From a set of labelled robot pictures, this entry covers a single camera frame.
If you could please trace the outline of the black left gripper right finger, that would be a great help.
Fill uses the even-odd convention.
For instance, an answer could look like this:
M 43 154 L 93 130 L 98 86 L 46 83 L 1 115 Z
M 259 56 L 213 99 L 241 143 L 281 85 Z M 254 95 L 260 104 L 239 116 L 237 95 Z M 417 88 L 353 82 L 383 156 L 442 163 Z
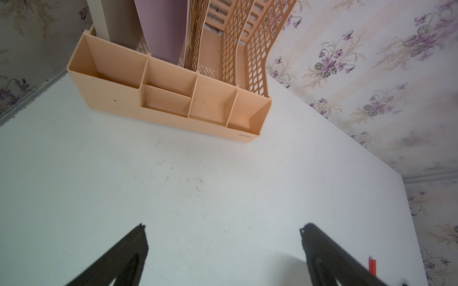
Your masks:
M 314 286 L 383 286 L 315 224 L 300 229 L 308 271 Z

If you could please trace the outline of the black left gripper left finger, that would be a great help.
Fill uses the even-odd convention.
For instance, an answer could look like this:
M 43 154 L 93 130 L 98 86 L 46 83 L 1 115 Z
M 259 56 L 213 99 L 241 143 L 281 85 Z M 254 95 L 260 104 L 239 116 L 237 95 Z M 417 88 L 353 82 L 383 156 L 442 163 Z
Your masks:
M 149 246 L 140 224 L 68 284 L 70 286 L 137 286 Z

